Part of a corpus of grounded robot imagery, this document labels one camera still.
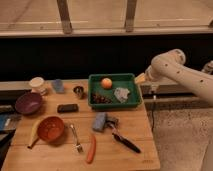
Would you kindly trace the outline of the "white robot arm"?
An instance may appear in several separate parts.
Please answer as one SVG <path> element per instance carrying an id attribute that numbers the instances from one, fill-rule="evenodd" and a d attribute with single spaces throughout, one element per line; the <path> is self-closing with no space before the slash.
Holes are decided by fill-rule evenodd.
<path id="1" fill-rule="evenodd" d="M 185 62 L 186 56 L 180 49 L 159 54 L 151 60 L 146 71 L 135 78 L 135 83 L 167 77 L 213 106 L 213 75 L 185 67 Z"/>

